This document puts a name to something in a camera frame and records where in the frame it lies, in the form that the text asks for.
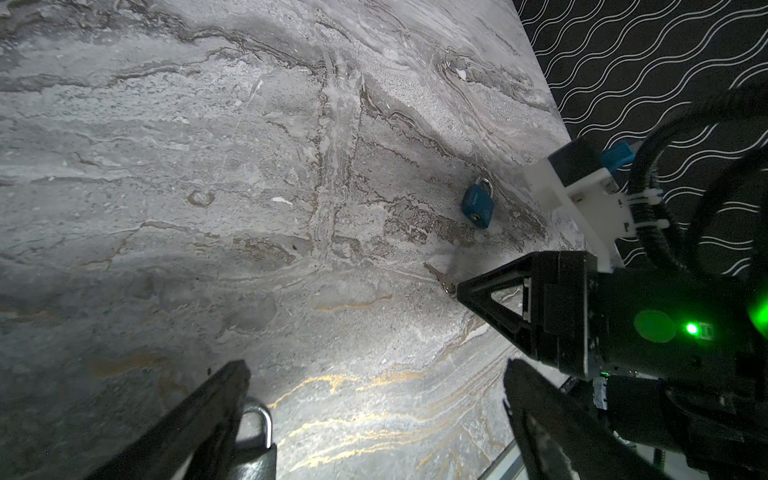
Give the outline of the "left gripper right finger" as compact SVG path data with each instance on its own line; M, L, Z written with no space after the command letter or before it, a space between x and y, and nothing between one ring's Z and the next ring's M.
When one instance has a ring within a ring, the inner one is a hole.
M507 362L509 421L530 479L664 479L529 363Z

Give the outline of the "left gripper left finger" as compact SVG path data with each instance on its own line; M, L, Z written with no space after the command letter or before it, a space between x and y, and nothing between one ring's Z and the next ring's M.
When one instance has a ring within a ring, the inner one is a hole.
M186 467L187 479L225 479L251 373L230 361L90 479L170 479Z

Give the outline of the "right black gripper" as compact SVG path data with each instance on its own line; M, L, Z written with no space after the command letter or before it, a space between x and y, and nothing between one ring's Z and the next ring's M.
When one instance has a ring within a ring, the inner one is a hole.
M523 283L524 318L493 299ZM600 273L586 252L541 252L460 282L456 299L518 350L573 377L636 372L743 396L767 391L767 342L733 278Z

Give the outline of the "small silver key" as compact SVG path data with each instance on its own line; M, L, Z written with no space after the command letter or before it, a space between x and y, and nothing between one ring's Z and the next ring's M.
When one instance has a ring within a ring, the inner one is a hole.
M452 298L456 296L457 283L451 276L441 272L440 270L438 270L436 267L434 267L428 262L424 262L423 266L427 271L429 271L437 279L442 290L446 294L448 294Z

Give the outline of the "blue padlock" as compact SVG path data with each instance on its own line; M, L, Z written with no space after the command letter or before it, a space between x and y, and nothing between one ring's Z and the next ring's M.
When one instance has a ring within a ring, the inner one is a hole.
M480 229L487 229L495 209L494 187L485 177L479 177L465 191L461 211L470 222Z

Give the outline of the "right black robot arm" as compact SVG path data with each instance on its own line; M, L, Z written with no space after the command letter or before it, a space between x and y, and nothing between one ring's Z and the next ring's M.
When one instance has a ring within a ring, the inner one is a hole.
M458 301L534 361L601 380L621 438L682 453L711 478L767 474L764 301L733 277L600 272L584 251L525 255L461 282Z

